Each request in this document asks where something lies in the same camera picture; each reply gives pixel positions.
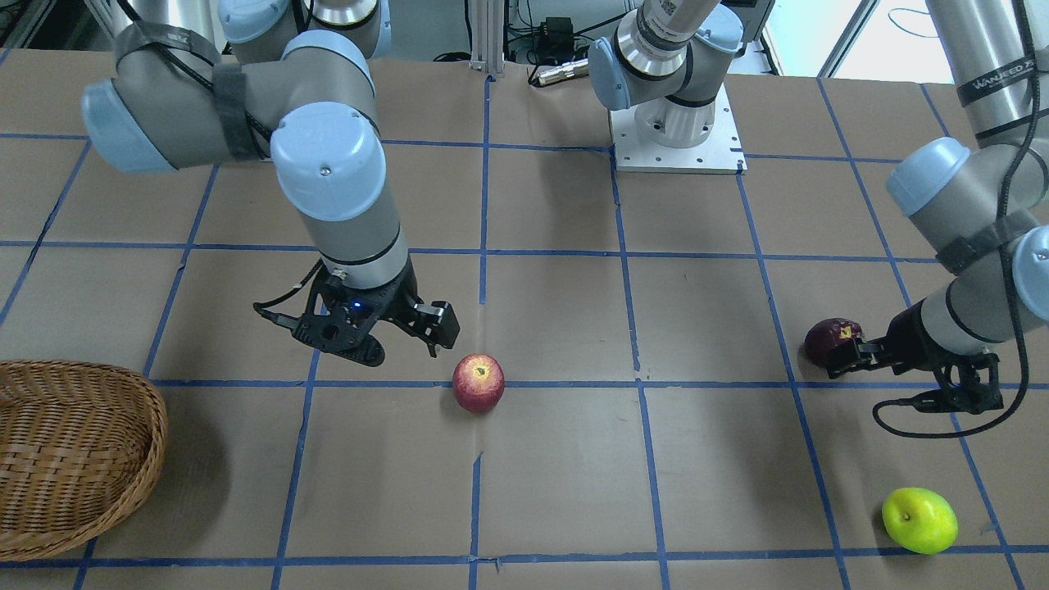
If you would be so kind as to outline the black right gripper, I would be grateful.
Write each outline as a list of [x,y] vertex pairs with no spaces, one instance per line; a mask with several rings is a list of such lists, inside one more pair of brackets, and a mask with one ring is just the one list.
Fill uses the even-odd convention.
[[307,278],[307,308],[291,319],[291,334],[300,343],[358,365],[379,366],[385,351],[371,331],[387,322],[423,341],[431,358],[438,358],[438,350],[456,346],[461,336],[456,310],[445,300],[426,305],[418,295],[411,261],[393,280],[377,288],[349,288],[322,261],[314,264]]

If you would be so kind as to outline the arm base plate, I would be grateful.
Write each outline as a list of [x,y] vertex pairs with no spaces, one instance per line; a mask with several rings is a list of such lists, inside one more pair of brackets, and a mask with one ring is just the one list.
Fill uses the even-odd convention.
[[738,175],[748,170],[726,86],[705,106],[668,98],[608,113],[617,168],[637,173]]

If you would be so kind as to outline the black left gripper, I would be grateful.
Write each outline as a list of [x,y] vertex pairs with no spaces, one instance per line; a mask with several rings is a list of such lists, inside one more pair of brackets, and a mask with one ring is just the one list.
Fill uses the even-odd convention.
[[877,403],[873,414],[889,406],[908,406],[918,412],[962,410],[982,414],[1003,410],[999,380],[999,357],[994,352],[952,352],[942,347],[925,328],[924,302],[908,307],[889,322],[887,333],[873,341],[854,338],[825,354],[829,379],[844,374],[889,367],[895,374],[908,370],[930,372],[938,387],[906,399]]

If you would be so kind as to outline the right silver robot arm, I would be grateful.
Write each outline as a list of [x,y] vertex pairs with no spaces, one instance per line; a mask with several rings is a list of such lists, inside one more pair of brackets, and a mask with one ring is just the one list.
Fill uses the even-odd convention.
[[116,75],[88,86],[98,153],[125,173],[270,161],[319,259],[299,316],[255,312],[293,338],[381,365],[380,321],[430,355],[456,343],[449,302],[418,295],[377,120],[370,58],[388,48],[386,1],[221,1],[224,62],[202,1],[113,1]]

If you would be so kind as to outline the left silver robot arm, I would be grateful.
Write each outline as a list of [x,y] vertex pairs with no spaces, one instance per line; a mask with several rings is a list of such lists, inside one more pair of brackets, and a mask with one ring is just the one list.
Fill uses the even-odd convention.
[[887,191],[952,281],[868,340],[842,318],[810,329],[806,358],[835,379],[889,367],[937,386],[898,399],[921,412],[1003,410],[994,347],[1047,324],[1047,4],[929,1],[975,132],[975,149],[936,139],[889,175]]

